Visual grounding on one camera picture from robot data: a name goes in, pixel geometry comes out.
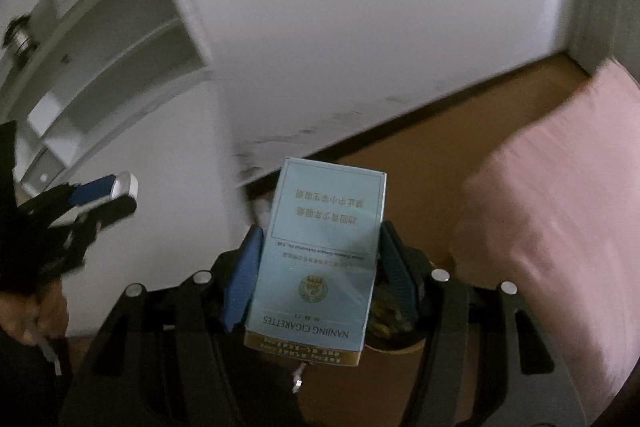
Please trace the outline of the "left hand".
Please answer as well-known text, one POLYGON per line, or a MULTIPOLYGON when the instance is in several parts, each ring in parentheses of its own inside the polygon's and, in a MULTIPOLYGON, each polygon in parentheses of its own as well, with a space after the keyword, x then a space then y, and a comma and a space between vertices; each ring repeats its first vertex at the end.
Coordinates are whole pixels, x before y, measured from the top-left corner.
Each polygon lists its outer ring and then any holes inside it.
POLYGON ((35 296, 1 294, 1 329, 22 345, 35 346, 40 337, 64 337, 70 316, 60 280, 35 296))

